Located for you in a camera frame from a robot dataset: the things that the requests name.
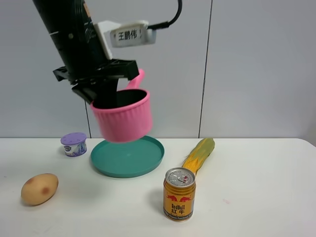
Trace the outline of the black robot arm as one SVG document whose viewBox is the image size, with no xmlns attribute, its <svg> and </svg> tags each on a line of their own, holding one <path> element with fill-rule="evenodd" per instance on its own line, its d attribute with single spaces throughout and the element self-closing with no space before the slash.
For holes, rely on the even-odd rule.
<svg viewBox="0 0 316 237">
<path fill-rule="evenodd" d="M 54 70 L 72 91 L 99 109 L 131 105 L 143 99 L 138 89 L 117 90 L 118 80 L 139 75 L 136 61 L 107 56 L 83 0 L 34 0 L 64 66 Z"/>
</svg>

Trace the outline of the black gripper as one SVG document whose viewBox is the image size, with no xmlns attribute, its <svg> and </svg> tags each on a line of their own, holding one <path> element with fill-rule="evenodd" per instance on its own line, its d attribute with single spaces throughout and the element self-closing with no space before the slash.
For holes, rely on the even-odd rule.
<svg viewBox="0 0 316 237">
<path fill-rule="evenodd" d="M 88 104 L 94 101 L 96 108 L 113 109 L 117 107 L 118 80 L 134 79 L 139 69 L 135 60 L 112 59 L 98 63 L 88 58 L 73 58 L 53 73 L 58 81 L 68 80 L 72 91 Z"/>
</svg>

